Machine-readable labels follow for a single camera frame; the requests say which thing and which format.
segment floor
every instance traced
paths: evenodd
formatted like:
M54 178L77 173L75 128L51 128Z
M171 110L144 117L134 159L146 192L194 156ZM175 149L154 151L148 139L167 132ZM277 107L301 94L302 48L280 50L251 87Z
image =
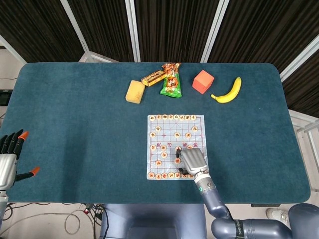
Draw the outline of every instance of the floor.
M0 49L0 78L16 78L22 67L22 64L19 63L7 50ZM0 80L0 89L13 89L15 80ZM6 107L0 107L0 115L4 114ZM313 135L315 141L317 142L317 148L319 149L319 132L317 129L313 130ZM309 173L309 178L312 187L319 188L319 173L317 171L317 165L315 163L313 153L310 148L310 143L308 137L306 137L302 132L298 134L300 141L300 148L304 156L305 165ZM309 200L309 203L319 206L319 193L312 192ZM23 206L25 203L18 203L14 205L15 207ZM292 204L283 204L279 208L288 210ZM250 205L246 204L229 204L227 207L230 209L232 215L236 219L265 219L265 208L251 208ZM26 207L14 209L12 217L3 222L2 228L0 230L0 237L6 239L37 239L37 238L73 238L73 235L68 234L65 231L66 229L69 233L76 233L77 238L87 239L93 237L93 227L92 219L81 211L76 211L74 214L78 216L80 224L75 217L69 217L66 221L67 214L75 210L84 210L85 206L81 204L72 204L64 205L58 203L51 203L46 206L31 204ZM43 214L48 215L38 215L32 218L25 219L26 217ZM210 231L211 222L214 220L214 217L209 215L206 212L206 221L207 221L207 232L208 238L213 239L213 235Z

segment snack package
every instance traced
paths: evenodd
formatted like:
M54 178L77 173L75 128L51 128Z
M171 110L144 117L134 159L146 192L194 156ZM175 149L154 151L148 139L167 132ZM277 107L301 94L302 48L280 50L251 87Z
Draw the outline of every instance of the snack package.
M164 71L155 71L148 76L145 76L141 79L141 82L146 86L152 86L158 81L164 79L167 74Z
M160 94L175 98L181 97L178 68L180 63L165 63L162 65L167 76L164 78L163 89Z

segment cable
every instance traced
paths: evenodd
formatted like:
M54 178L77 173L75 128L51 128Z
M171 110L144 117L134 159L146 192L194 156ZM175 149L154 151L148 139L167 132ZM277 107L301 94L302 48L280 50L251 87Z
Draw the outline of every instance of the cable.
M15 79L18 79L18 77L15 77L15 78L0 78L0 80L15 80Z
M8 218L6 218L6 219L3 219L3 221L6 221L6 220L9 220L11 217L12 217L12 215L13 215L13 209L12 209L12 207L11 207L11 205L7 205L7 207L9 208L9 210L10 210L10 216L8 217Z
M97 204L96 206L93 204L92 205L92 208L96 208L96 209L99 209L99 210L103 210L103 205L102 204Z
M95 209L95 211L94 211L94 218L93 218L93 220L94 220L94 226L93 226L93 230L94 230L94 238L96 238L96 222L95 222L95 219L96 219L96 209Z
M25 205L22 205L22 206L18 206L18 207L11 207L11 208L8 209L8 210L12 210L12 209L16 209L16 208L23 208L23 207L29 206L29 205L31 205L31 204L38 204L38 205L41 205L41 206L46 206L46 205L49 205L50 203L44 203L44 204L42 204L42 203L28 203L28 204L25 204Z
M77 211L82 212L82 210L75 210L75 211L73 211L73 212L71 212L71 213L40 213L40 214L35 214L35 215L29 216L29 217L26 217L26 218L22 218L22 219L16 221L15 223L13 223L13 224L12 224L10 227L8 227L7 229L5 229L5 230L0 234L0 236L2 236L6 231L8 231L10 228L12 228L14 225L18 224L19 222L22 222L22 221L24 221L24 220L26 220L26 219L29 219L29 218L34 218L34 217L43 216L43 215L67 215L67 217L65 218L65 221L64 221L64 230L65 230L65 232L68 233L69 235L75 235L75 234L77 234L77 233L79 232L79 230L80 230L80 228L81 228L80 218L79 218L77 215L74 215L74 214L73 214L73 213L75 213L75 212L77 212ZM69 231L67 230L67 228L66 228L66 221L68 220L68 218L69 218L70 216L74 216L74 217L77 219L78 223L79 223L77 230L76 230L75 232L73 232L73 233L69 232ZM92 225L92 229L93 229L93 222L92 222L91 218L89 217L89 215L86 215L86 216L89 218L89 220L90 220L90 222L91 222L91 225Z
M94 219L94 216L93 216L93 214L91 213L91 211L90 211L90 214L91 214L91 217L92 217L92 219L94 220L94 222L95 222L97 225L101 226L101 224L99 224L99 223Z
M104 210L104 212L105 212L105 216L106 216L106 222L107 222L107 227L106 227L106 229L105 229L105 233L104 233L104 236L103 236L103 239L105 239L106 238L106 234L108 233L108 229L109 229L109 217L108 217L108 213L106 212L106 209L105 209L105 207L103 206L103 210Z

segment black curtain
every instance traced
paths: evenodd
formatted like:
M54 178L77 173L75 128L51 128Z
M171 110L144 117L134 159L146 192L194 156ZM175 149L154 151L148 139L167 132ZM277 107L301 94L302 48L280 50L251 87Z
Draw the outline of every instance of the black curtain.
M318 34L318 0L231 0L208 62L269 62L281 72Z
M283 86L290 109L319 118L319 50Z
M84 53L60 0L1 0L0 34L26 62L76 62Z
M218 0L135 0L141 61L199 62Z
M124 0L69 0L89 50L134 62Z

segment xiangqi board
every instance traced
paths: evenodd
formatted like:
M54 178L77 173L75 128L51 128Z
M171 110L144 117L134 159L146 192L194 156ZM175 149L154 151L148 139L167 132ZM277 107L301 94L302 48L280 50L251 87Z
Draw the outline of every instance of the xiangqi board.
M194 147L202 151L207 162L204 116L149 115L147 179L193 179L179 172L184 162L176 157L176 150Z

